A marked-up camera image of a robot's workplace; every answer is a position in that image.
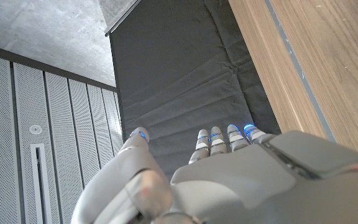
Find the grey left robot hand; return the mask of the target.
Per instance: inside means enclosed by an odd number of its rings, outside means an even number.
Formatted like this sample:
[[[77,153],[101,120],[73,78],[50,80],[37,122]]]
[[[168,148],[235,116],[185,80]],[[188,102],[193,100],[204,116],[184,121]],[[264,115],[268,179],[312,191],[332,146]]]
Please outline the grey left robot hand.
[[[198,133],[171,179],[133,130],[82,192],[73,223],[358,223],[358,152],[253,124]]]

